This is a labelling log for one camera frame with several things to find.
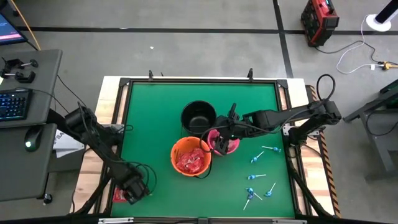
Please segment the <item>green table surface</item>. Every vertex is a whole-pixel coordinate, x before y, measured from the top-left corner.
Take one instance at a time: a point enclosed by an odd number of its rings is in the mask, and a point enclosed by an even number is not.
[[[281,133],[243,139],[234,153],[224,157],[213,154],[213,168],[205,179],[185,177],[174,170],[170,150],[187,136],[180,115],[184,106],[195,100],[211,103],[217,115],[226,115],[233,103],[240,115],[277,110],[271,84],[134,83],[126,121],[134,130],[124,135],[122,158],[153,167],[157,187],[134,205],[114,202],[112,217],[294,217],[284,151],[261,148],[283,148]],[[251,174],[267,176],[247,180]],[[272,196],[265,197],[274,182]],[[153,184],[151,174],[150,189]],[[243,210],[246,187],[252,187],[263,200],[253,197]]]

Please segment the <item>monitor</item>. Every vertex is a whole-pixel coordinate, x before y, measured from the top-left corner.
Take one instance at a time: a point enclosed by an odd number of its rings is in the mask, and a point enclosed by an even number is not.
[[[0,14],[0,45],[23,42],[27,42],[25,35],[17,30],[3,14]]]

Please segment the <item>computer mouse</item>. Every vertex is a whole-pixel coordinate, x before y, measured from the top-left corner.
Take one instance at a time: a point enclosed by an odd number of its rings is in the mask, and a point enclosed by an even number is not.
[[[32,126],[27,130],[25,135],[25,150],[34,152],[40,147],[40,140],[42,139],[43,126]]]

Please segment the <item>orange bucket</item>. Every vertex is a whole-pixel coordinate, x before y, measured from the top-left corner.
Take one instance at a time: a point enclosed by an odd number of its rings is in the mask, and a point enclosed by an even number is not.
[[[196,137],[185,137],[185,138],[181,138],[174,144],[170,156],[171,156],[172,165],[177,172],[181,173],[182,175],[186,175],[188,177],[194,177],[194,176],[204,173],[209,168],[209,165],[211,162],[211,153],[209,153],[209,152],[205,152],[205,158],[204,158],[202,170],[197,172],[196,174],[188,174],[188,173],[180,170],[177,167],[177,159],[179,158],[179,156],[183,153],[191,152],[195,148],[198,148],[199,141],[200,141],[200,139],[196,138]],[[204,150],[206,150],[206,151],[210,150],[209,146],[207,145],[207,143],[205,141],[202,140],[201,143],[202,143],[201,146]]]

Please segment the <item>black pot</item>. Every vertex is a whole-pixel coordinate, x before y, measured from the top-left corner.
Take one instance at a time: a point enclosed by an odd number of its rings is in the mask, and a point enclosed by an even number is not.
[[[214,125],[216,118],[214,107],[202,100],[189,103],[181,113],[184,129],[192,136],[198,137]]]

